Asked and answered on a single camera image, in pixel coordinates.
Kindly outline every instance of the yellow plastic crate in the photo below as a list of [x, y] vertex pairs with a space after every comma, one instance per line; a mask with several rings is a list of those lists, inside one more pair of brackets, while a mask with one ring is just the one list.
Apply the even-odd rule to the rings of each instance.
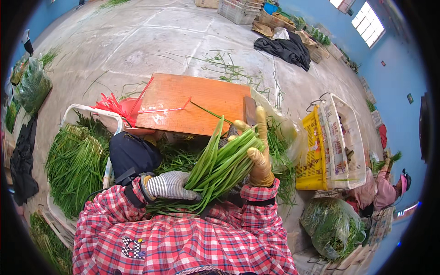
[[318, 118], [318, 107], [308, 114], [302, 121], [307, 131], [308, 151], [306, 165], [296, 166], [297, 183], [299, 190], [327, 190], [325, 152], [323, 145], [323, 133]]

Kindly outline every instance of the pink visor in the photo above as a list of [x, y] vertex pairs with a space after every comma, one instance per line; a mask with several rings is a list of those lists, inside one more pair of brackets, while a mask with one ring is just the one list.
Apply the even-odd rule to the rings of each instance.
[[407, 179], [404, 175], [400, 175], [400, 180], [402, 181], [402, 195], [407, 191]]

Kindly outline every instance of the plaid sleeve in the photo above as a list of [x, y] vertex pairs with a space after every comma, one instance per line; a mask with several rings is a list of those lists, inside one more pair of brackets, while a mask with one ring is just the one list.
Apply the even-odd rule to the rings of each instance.
[[279, 179], [274, 179], [274, 184], [271, 188], [256, 187], [249, 184], [245, 184], [240, 192], [240, 196], [251, 202], [265, 201], [271, 198], [275, 198], [279, 186]]
[[[133, 192], [144, 201], [136, 180], [132, 183]], [[136, 208], [125, 196], [126, 187], [115, 185], [99, 193], [93, 202], [88, 201], [80, 213], [73, 246], [73, 273], [79, 274], [93, 265], [93, 250], [102, 234], [115, 224], [144, 220], [145, 208]]]
[[[241, 197], [248, 201], [264, 201], [274, 198], [277, 194], [279, 180], [274, 179], [271, 188], [255, 187], [245, 184], [240, 193]], [[252, 232], [267, 228], [268, 230], [286, 232], [282, 227], [282, 220], [277, 214], [278, 205], [256, 206], [245, 204], [242, 208], [242, 228]]]

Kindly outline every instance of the yellow rubber glove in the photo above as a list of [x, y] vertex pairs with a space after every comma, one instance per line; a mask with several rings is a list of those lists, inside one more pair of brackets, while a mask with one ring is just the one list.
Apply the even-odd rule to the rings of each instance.
[[[269, 145], [268, 145], [268, 128], [266, 125], [266, 112], [264, 108], [258, 106], [255, 109], [256, 121], [258, 124], [258, 134], [259, 138], [263, 142], [266, 148], [263, 153], [261, 153], [257, 148], [249, 148], [247, 154], [249, 158], [255, 163], [252, 171], [250, 172], [249, 184], [257, 187], [270, 187], [274, 181], [274, 174], [271, 169], [271, 162], [269, 158]], [[234, 125], [237, 129], [244, 132], [245, 130], [251, 128], [244, 121], [236, 120]], [[234, 139], [236, 136], [230, 136], [228, 141]]]
[[390, 161], [391, 161], [391, 159], [389, 159], [389, 158], [385, 159], [385, 165], [382, 167], [382, 169], [380, 170], [380, 172], [381, 172], [381, 171], [385, 171], [385, 172], [388, 171], [388, 166], [389, 166]]

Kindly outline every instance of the orange cutting board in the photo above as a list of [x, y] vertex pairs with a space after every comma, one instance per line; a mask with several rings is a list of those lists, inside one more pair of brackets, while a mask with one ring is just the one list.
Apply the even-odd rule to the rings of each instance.
[[[154, 73], [145, 92], [140, 110], [175, 109], [185, 105], [189, 97], [197, 105], [225, 119], [246, 121], [244, 97], [249, 86], [200, 77]], [[211, 136], [219, 119], [191, 102], [184, 110], [138, 114], [136, 127], [153, 130]], [[229, 129], [224, 123], [222, 133]]]

